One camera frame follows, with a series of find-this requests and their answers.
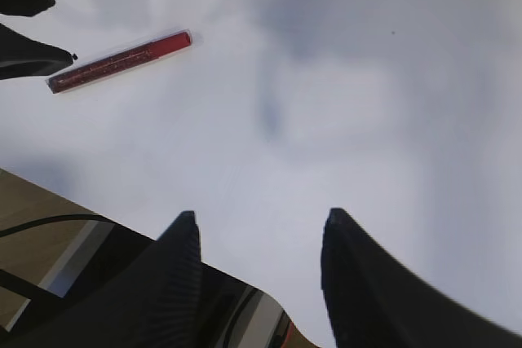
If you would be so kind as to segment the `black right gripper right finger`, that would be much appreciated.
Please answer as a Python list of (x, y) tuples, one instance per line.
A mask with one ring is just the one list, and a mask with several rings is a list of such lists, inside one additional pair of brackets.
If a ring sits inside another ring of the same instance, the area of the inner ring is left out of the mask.
[(338, 347), (519, 347), (520, 336), (469, 311), (394, 259), (332, 208), (321, 288)]

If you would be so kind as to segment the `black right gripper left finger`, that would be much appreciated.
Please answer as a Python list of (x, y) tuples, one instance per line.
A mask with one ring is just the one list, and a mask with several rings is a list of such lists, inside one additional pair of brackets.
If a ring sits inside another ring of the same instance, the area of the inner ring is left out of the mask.
[(121, 274), (9, 347), (192, 347), (200, 233), (182, 212)]

